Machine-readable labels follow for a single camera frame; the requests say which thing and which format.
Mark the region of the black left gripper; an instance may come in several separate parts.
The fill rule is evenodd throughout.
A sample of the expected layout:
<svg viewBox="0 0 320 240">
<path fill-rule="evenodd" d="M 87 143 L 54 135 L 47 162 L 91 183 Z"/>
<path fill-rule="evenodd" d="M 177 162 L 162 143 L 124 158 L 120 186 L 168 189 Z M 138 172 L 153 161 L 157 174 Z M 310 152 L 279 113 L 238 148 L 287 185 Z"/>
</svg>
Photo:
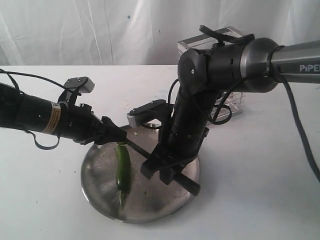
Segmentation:
<svg viewBox="0 0 320 240">
<path fill-rule="evenodd" d="M 118 127 L 107 116 L 101 121 L 92 113 L 91 106 L 71 106 L 61 103 L 61 115 L 57 125 L 57 135 L 73 140 L 80 145 L 94 142 L 96 145 L 125 143 L 127 132 Z"/>
</svg>

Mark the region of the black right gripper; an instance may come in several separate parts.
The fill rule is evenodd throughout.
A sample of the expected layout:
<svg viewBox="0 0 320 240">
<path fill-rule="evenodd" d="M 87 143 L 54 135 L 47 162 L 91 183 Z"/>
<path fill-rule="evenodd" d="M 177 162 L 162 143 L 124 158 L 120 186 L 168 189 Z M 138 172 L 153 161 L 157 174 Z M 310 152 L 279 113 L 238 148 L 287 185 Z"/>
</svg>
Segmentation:
<svg viewBox="0 0 320 240">
<path fill-rule="evenodd" d="M 189 185 L 189 178 L 182 171 L 187 163 L 169 166 L 168 155 L 176 159 L 188 159 L 197 155 L 210 114 L 210 95 L 179 94 L 174 103 L 174 113 L 166 133 L 157 147 L 141 165 L 140 172 L 151 179 L 159 171 L 160 180 L 169 185 L 176 181 L 181 186 Z"/>
</svg>

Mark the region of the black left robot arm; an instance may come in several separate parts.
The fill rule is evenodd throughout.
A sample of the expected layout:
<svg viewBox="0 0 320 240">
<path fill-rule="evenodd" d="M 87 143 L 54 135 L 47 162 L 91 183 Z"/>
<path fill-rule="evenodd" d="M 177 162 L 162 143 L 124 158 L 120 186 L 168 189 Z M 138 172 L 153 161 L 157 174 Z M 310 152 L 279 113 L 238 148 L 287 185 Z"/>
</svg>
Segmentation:
<svg viewBox="0 0 320 240">
<path fill-rule="evenodd" d="M 80 145 L 125 142 L 127 132 L 106 116 L 97 118 L 87 104 L 75 105 L 76 95 L 59 103 L 0 85 L 0 126 L 71 139 Z"/>
</svg>

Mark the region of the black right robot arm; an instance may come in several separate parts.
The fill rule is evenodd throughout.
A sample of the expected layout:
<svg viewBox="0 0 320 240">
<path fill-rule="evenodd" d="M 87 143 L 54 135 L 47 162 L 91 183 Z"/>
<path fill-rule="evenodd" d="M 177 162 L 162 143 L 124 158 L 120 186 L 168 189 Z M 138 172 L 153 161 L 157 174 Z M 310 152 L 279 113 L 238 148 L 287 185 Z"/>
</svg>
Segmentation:
<svg viewBox="0 0 320 240">
<path fill-rule="evenodd" d="M 199 185 L 181 172 L 197 157 L 209 131 L 207 123 L 218 124 L 217 116 L 232 92 L 267 93 L 281 83 L 286 89 L 307 161 L 318 177 L 320 170 L 289 84 L 320 81 L 319 41 L 284 46 L 270 38 L 255 38 L 253 34 L 236 38 L 204 25 L 199 30 L 217 42 L 210 49 L 191 48 L 181 55 L 176 100 L 164 115 L 158 144 L 142 163 L 141 173 L 150 179 L 159 172 L 165 184 L 177 181 L 196 194 Z"/>
</svg>

